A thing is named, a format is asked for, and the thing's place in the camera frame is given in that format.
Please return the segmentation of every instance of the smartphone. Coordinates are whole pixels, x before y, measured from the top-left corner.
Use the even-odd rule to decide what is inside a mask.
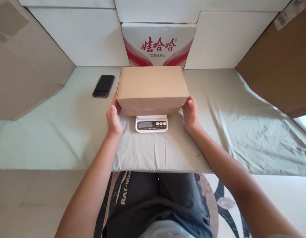
[[[101,75],[99,82],[94,89],[93,96],[104,98],[108,97],[114,78],[115,77],[113,75]]]

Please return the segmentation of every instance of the brown cardboard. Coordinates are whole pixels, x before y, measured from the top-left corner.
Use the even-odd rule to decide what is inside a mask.
[[[121,69],[117,101],[127,116],[176,114],[188,96],[180,66]]]
[[[288,116],[306,115],[306,8],[280,31],[272,23],[236,69],[254,92]]]
[[[59,90],[75,65],[17,0],[0,0],[0,119],[16,120]]]

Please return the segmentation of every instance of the black shorts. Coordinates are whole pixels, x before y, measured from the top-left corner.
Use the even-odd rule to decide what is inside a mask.
[[[195,237],[213,238],[194,174],[126,171],[103,237],[138,238],[153,222],[172,220]]]

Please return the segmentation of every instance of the digital scale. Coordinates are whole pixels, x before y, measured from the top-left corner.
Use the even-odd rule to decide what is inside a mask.
[[[135,129],[140,133],[165,132],[169,128],[167,115],[137,116]]]

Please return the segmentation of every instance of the red chinese text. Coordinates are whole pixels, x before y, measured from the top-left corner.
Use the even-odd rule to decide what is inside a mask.
[[[153,49],[156,49],[157,51],[162,51],[162,46],[164,46],[165,48],[167,48],[169,51],[172,51],[173,50],[173,47],[175,47],[176,45],[174,44],[174,40],[175,42],[177,41],[177,39],[172,39],[170,41],[170,43],[166,43],[166,44],[163,44],[162,41],[161,41],[161,37],[159,38],[159,40],[153,44]],[[152,38],[149,36],[149,42],[145,41],[144,43],[142,43],[142,47],[141,49],[142,50],[146,50],[147,52],[152,52],[153,49],[152,49]]]

